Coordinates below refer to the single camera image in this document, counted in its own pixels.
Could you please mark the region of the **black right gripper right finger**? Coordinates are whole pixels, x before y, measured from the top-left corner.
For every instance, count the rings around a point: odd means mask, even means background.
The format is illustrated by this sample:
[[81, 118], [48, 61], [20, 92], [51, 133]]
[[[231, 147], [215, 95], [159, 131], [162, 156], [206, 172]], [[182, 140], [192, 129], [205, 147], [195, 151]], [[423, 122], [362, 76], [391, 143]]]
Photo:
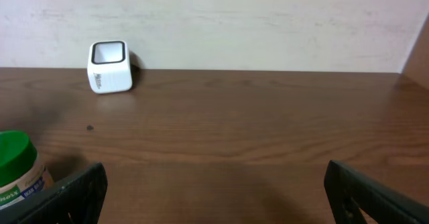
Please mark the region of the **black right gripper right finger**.
[[324, 189], [336, 224], [365, 223], [363, 212], [377, 223], [428, 223], [427, 206], [337, 160], [328, 163]]

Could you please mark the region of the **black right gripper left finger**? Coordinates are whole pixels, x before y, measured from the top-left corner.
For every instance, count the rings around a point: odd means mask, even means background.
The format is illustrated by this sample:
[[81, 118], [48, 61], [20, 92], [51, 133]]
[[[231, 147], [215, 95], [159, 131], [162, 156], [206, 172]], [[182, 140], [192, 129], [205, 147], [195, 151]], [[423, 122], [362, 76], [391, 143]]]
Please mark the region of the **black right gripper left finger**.
[[107, 187], [104, 166], [93, 164], [1, 210], [1, 224], [97, 223]]

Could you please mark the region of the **green lid seasoning jar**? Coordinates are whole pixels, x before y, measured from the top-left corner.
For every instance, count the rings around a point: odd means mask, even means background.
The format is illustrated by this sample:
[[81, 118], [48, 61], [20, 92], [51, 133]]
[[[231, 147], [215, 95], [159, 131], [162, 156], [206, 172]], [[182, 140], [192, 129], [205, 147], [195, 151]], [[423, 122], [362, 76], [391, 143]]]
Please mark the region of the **green lid seasoning jar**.
[[29, 136], [21, 131], [2, 131], [1, 208], [6, 209], [53, 183]]

